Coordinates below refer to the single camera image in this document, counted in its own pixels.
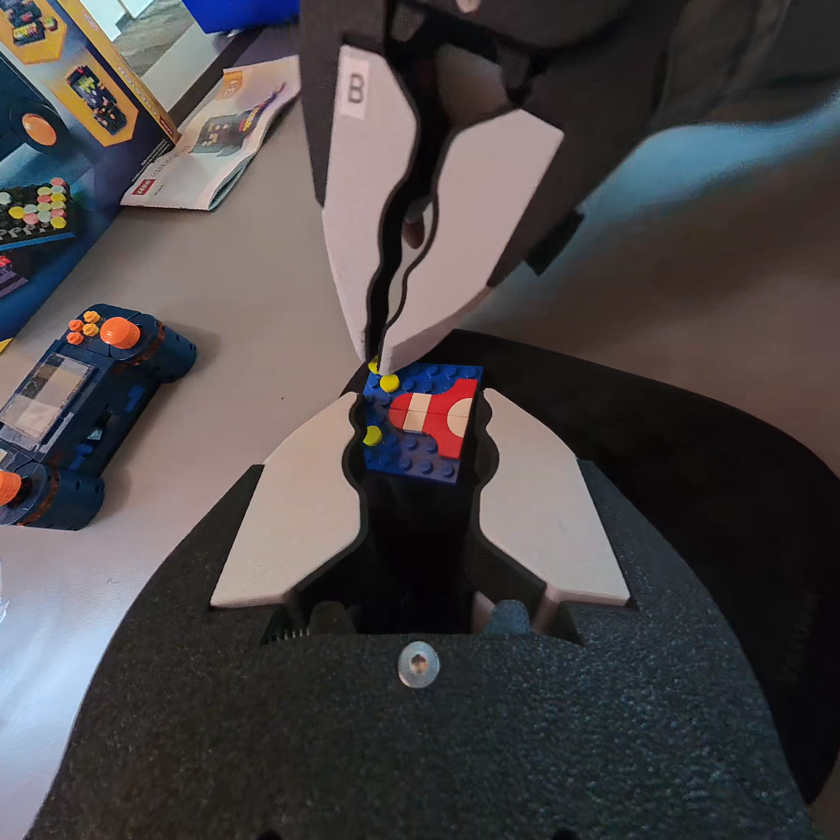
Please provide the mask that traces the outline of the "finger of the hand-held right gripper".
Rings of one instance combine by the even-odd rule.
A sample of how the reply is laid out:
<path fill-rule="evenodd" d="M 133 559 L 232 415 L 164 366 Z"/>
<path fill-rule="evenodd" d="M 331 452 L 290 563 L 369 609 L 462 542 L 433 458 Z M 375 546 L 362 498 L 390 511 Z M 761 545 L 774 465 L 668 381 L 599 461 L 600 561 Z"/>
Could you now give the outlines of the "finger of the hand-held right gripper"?
<path fill-rule="evenodd" d="M 413 100 L 386 58 L 343 45 L 322 227 L 344 320 L 363 362 L 374 354 L 371 289 L 385 256 L 385 211 L 411 170 L 417 135 Z"/>
<path fill-rule="evenodd" d="M 437 177 L 436 225 L 407 271 L 385 330 L 380 372 L 417 361 L 490 293 L 505 247 L 564 139 L 522 109 L 458 132 Z"/>

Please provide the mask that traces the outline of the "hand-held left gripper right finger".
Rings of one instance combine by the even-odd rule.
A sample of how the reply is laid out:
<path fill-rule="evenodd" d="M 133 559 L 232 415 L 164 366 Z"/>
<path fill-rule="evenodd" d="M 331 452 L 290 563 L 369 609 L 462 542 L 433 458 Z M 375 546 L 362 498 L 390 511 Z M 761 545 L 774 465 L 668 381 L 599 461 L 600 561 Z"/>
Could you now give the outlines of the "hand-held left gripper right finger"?
<path fill-rule="evenodd" d="M 492 388 L 475 416 L 476 489 L 466 534 L 475 630 L 574 634 L 572 604 L 624 608 L 632 596 L 567 444 Z"/>

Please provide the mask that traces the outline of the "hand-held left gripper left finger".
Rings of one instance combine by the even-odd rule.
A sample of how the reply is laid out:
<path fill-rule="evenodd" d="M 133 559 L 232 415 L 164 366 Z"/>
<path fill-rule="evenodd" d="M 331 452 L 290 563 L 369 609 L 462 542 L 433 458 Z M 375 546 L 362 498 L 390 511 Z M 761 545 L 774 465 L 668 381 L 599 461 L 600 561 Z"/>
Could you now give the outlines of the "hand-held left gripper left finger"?
<path fill-rule="evenodd" d="M 363 532 L 349 467 L 357 395 L 343 395 L 291 433 L 264 462 L 212 594 L 211 607 L 285 601 Z"/>

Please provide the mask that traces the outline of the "black foam-lined case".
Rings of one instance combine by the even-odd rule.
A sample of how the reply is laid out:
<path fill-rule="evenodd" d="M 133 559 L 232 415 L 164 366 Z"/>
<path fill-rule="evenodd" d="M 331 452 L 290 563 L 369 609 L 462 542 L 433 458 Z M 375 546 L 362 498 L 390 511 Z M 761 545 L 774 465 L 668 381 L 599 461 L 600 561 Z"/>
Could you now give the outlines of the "black foam-lined case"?
<path fill-rule="evenodd" d="M 465 365 L 598 467 L 699 577 L 813 803 L 838 754 L 838 478 L 733 406 L 480 333 L 455 331 L 397 376 L 418 391 Z"/>

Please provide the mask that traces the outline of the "blue plastic bin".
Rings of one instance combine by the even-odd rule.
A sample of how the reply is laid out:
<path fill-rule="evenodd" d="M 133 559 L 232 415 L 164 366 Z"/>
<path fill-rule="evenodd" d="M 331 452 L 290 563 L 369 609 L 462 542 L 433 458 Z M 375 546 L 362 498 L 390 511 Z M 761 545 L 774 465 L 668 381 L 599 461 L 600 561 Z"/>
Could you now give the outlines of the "blue plastic bin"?
<path fill-rule="evenodd" d="M 266 26 L 298 19 L 299 1 L 182 1 L 207 35 Z"/>

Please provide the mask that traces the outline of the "blue toy plate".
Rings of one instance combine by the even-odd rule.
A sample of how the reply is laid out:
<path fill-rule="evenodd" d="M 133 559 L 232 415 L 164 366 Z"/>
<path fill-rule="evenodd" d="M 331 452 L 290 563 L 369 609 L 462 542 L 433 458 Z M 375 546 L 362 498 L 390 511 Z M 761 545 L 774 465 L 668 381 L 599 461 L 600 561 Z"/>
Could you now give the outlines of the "blue toy plate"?
<path fill-rule="evenodd" d="M 460 458 L 440 456 L 435 441 L 425 434 L 408 434 L 395 428 L 389 421 L 388 408 L 399 395 L 408 392 L 441 393 L 461 378 L 476 379 L 479 390 L 483 373 L 483 368 L 475 365 L 415 362 L 394 373 L 400 377 L 402 386 L 398 391 L 387 394 L 378 385 L 383 374 L 374 375 L 369 371 L 363 390 L 365 422 L 366 426 L 379 426 L 383 440 L 375 447 L 364 447 L 367 468 L 393 476 L 448 485 L 456 483 Z"/>

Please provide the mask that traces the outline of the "red white toy tiles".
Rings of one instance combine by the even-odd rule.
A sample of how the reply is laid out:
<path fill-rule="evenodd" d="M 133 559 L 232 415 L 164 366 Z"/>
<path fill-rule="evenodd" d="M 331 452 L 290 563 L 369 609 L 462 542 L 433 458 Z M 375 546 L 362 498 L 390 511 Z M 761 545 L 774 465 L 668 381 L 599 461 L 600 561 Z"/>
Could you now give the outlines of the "red white toy tiles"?
<path fill-rule="evenodd" d="M 392 400 L 388 419 L 408 434 L 425 434 L 440 456 L 459 459 L 478 390 L 476 379 L 457 379 L 441 393 L 408 392 Z"/>

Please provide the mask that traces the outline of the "instruction booklet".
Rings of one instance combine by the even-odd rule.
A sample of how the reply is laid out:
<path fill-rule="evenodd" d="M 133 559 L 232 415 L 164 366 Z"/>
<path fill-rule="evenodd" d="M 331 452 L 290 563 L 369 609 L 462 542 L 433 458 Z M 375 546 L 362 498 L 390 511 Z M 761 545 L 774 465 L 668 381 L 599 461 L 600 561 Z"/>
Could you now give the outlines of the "instruction booklet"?
<path fill-rule="evenodd" d="M 300 90 L 297 56 L 226 69 L 214 99 L 189 122 L 174 149 L 146 167 L 121 205 L 213 210 Z"/>

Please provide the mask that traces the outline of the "toy handheld game console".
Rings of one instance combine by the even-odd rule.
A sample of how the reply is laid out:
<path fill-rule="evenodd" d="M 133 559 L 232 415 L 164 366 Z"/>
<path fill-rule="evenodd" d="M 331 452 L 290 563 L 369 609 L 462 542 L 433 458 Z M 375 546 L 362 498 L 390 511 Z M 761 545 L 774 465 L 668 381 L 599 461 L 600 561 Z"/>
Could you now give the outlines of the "toy handheld game console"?
<path fill-rule="evenodd" d="M 195 362 L 195 344 L 150 314 L 99 303 L 70 320 L 2 408 L 1 524 L 85 528 L 112 457 Z"/>

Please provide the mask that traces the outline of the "colourful toy set box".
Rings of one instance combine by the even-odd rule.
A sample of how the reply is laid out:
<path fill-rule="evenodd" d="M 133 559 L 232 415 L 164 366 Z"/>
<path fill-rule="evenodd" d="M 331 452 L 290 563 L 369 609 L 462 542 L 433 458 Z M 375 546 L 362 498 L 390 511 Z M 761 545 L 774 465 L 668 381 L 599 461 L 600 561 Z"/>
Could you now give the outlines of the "colourful toy set box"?
<path fill-rule="evenodd" d="M 81 2 L 1 2 L 2 349 L 178 135 Z"/>

